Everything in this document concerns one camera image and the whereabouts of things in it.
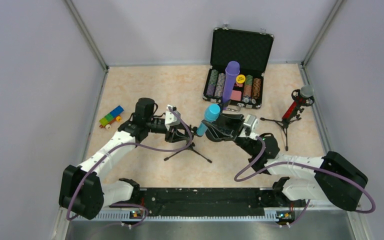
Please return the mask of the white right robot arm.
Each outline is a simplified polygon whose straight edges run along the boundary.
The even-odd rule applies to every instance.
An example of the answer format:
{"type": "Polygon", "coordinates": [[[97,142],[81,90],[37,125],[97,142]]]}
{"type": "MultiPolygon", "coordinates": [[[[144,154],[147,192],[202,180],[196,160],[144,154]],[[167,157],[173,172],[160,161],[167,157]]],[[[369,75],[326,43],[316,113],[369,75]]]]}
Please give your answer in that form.
{"type": "Polygon", "coordinates": [[[281,153],[271,133],[256,132],[258,123],[252,114],[221,114],[214,121],[202,121],[211,141],[232,141],[250,155],[234,181],[244,182],[259,174],[279,176],[272,190],[289,201],[328,201],[342,210],[359,212],[360,199],[366,196],[371,208],[362,213],[375,210],[374,199],[366,190],[368,177],[341,154],[328,151],[324,156],[305,157],[281,153]]]}

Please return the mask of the red glitter microphone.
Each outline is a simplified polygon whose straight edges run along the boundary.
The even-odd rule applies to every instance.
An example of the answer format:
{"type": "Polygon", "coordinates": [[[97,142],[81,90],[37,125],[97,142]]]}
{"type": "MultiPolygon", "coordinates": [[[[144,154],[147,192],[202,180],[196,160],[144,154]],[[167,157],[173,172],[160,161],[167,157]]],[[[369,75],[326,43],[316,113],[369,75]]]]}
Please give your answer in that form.
{"type": "Polygon", "coordinates": [[[300,89],[295,89],[291,93],[291,97],[293,102],[282,116],[282,120],[287,122],[299,119],[304,111],[304,107],[311,107],[315,102],[314,89],[310,85],[304,85],[300,89]]]}

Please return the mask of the cyan toy microphone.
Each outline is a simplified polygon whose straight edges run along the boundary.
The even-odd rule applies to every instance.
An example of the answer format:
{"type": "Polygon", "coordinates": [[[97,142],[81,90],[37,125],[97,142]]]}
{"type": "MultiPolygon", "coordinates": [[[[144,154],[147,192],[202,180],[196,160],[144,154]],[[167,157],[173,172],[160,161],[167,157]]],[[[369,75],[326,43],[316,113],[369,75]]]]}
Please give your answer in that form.
{"type": "MultiPolygon", "coordinates": [[[[220,113],[221,113],[220,106],[218,104],[213,103],[206,108],[204,112],[204,120],[212,123],[217,120],[220,113]]],[[[196,134],[199,137],[202,137],[206,133],[207,129],[208,127],[201,122],[196,130],[196,134]]]]}

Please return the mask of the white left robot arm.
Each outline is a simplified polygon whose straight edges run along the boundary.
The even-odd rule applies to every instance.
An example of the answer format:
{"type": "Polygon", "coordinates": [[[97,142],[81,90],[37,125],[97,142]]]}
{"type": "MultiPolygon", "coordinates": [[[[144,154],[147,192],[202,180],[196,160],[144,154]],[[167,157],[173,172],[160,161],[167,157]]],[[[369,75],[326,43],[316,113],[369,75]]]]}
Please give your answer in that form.
{"type": "Polygon", "coordinates": [[[103,180],[129,152],[145,147],[142,141],[149,133],[163,134],[169,143],[187,141],[188,146],[192,143],[194,128],[181,119],[177,108],[168,105],[161,117],[155,115],[157,108],[153,99],[140,98],[131,117],[100,150],[79,165],[64,169],[58,204],[67,210],[68,220],[73,219],[71,213],[91,220],[102,208],[132,199],[139,187],[133,180],[122,178],[110,184],[104,184],[103,180]]]}

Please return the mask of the purple toy microphone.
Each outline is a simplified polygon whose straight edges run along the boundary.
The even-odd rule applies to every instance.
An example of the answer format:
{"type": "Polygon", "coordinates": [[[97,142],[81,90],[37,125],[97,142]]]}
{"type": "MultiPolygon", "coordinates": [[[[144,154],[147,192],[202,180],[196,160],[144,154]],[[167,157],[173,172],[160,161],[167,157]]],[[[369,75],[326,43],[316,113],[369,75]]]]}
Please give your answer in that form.
{"type": "Polygon", "coordinates": [[[240,64],[237,61],[230,61],[225,68],[225,83],[221,102],[231,100],[231,94],[236,82],[236,77],[240,74],[240,64]]]}

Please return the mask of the round base clip mic stand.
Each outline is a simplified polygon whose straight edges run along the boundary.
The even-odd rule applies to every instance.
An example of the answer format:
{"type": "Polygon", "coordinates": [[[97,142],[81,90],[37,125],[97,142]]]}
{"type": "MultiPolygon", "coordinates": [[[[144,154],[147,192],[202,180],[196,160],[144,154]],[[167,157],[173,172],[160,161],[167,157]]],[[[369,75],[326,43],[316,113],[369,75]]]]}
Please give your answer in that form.
{"type": "Polygon", "coordinates": [[[220,115],[224,112],[224,111],[230,111],[230,112],[233,112],[234,110],[231,109],[229,107],[231,103],[231,100],[228,100],[226,102],[218,102],[216,103],[215,105],[219,108],[219,112],[220,112],[220,115]]]}

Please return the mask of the shock mount tripod mic stand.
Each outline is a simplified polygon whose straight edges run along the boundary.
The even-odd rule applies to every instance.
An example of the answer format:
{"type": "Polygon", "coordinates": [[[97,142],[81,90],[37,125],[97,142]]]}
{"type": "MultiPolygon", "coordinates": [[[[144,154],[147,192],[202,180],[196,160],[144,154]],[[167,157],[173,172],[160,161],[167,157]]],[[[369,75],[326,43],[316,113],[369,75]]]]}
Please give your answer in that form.
{"type": "Polygon", "coordinates": [[[303,86],[300,89],[295,89],[291,93],[293,100],[292,104],[288,107],[286,112],[283,114],[281,120],[268,119],[261,117],[261,121],[276,123],[281,129],[285,136],[285,150],[289,150],[288,141],[288,129],[291,123],[301,120],[301,114],[305,110],[305,107],[311,107],[314,102],[314,89],[309,86],[303,86]]]}

